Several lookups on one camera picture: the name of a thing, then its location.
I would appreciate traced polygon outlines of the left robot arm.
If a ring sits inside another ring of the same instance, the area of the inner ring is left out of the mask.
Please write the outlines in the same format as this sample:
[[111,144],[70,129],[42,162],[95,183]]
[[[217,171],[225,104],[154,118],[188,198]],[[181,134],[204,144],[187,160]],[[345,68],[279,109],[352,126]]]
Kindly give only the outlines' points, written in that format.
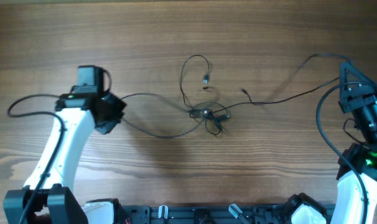
[[77,84],[56,96],[49,115],[54,125],[35,169],[20,190],[4,198],[8,223],[127,223],[116,199],[81,206],[73,185],[83,148],[93,131],[108,134],[121,122],[126,104],[112,94],[109,72],[94,65],[78,68]]

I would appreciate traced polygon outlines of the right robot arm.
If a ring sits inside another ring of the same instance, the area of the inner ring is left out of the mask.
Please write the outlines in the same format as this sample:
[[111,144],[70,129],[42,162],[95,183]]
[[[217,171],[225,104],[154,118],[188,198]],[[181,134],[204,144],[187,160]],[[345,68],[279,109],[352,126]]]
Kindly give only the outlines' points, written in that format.
[[[340,83],[320,99],[316,110],[317,128],[338,155],[337,201],[331,215],[306,194],[293,195],[278,212],[283,223],[372,223],[377,205],[377,83],[353,66],[340,66]],[[340,152],[322,129],[321,107],[333,91],[339,91],[339,105],[352,120],[364,140],[355,141]]]

